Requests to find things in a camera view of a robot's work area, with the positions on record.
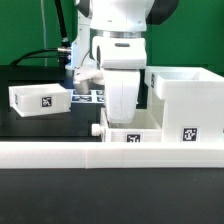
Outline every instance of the black cable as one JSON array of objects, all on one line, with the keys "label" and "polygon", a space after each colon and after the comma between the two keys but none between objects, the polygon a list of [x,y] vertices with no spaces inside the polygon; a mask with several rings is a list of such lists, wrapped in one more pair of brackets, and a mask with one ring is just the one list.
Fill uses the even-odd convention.
[{"label": "black cable", "polygon": [[63,47],[70,47],[70,42],[68,40],[68,35],[65,27],[65,21],[64,21],[64,15],[62,11],[62,6],[61,6],[61,0],[55,0],[55,6],[57,9],[57,14],[58,14],[58,21],[59,21],[59,26],[60,26],[60,31],[61,31],[61,44]]},{"label": "black cable", "polygon": [[41,54],[41,53],[47,53],[47,52],[57,52],[57,49],[56,48],[49,48],[49,49],[41,49],[41,50],[37,50],[37,51],[32,51],[32,52],[29,52],[29,53],[26,53],[24,54],[23,56],[21,56],[20,58],[12,61],[10,63],[10,65],[17,65],[20,61],[22,61],[23,59],[26,59],[28,58],[29,56],[32,56],[32,55],[35,55],[35,54]]},{"label": "black cable", "polygon": [[26,60],[26,59],[38,59],[38,58],[61,58],[61,59],[65,59],[65,57],[63,57],[63,56],[52,55],[52,56],[31,56],[31,57],[24,57],[22,60]]}]

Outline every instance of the white box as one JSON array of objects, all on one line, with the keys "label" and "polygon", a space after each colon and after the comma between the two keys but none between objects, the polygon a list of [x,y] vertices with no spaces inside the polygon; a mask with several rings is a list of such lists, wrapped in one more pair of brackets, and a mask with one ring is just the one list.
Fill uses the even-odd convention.
[{"label": "white box", "polygon": [[10,107],[21,117],[69,112],[71,94],[59,84],[9,87]]},{"label": "white box", "polygon": [[147,67],[145,82],[161,141],[223,141],[223,77],[203,68]]}]

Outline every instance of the open white box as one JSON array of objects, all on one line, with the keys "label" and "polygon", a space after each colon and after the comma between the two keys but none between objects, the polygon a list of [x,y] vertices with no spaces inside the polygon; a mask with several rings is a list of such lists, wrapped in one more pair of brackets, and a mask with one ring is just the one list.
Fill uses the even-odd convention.
[{"label": "open white box", "polygon": [[21,117],[69,112],[71,94],[59,84],[9,87],[10,107]]},{"label": "open white box", "polygon": [[102,109],[103,141],[223,142],[223,77],[203,68],[147,67],[145,83],[147,109],[131,124],[110,128]]}]

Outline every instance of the green background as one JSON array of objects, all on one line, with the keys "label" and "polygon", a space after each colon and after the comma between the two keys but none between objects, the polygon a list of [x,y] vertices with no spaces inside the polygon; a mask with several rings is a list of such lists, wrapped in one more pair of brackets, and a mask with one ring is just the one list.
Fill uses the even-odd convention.
[{"label": "green background", "polygon": [[[60,46],[53,0],[45,0],[47,46]],[[73,0],[62,0],[70,40],[76,37]],[[202,66],[224,75],[224,1],[180,0],[175,13],[160,26],[148,26],[148,65]],[[41,0],[0,0],[0,65],[44,48]],[[44,65],[44,60],[21,64]],[[56,59],[49,65],[56,66]]]}]

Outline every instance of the black table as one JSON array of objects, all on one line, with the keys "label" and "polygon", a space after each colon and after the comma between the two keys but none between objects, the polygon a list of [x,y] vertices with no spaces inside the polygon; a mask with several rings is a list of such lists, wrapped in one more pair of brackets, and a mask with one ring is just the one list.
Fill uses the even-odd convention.
[{"label": "black table", "polygon": [[[20,118],[9,109],[7,86],[67,85],[60,69],[1,66],[0,77],[0,140],[98,141],[88,125],[100,106],[80,105],[77,117]],[[67,128],[56,129],[62,124]],[[0,192],[4,224],[224,223],[223,169],[0,170]]]}]

